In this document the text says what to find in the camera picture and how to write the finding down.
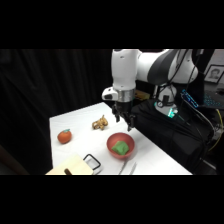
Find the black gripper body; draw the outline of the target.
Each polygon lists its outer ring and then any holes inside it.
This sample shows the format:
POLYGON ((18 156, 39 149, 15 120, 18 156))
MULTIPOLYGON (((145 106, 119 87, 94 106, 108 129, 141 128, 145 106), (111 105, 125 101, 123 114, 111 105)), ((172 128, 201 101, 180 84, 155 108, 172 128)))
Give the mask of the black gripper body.
POLYGON ((124 119, 134 118, 134 115, 131 112, 132 106, 132 102, 115 102, 112 106, 112 113, 115 116, 120 116, 124 119))

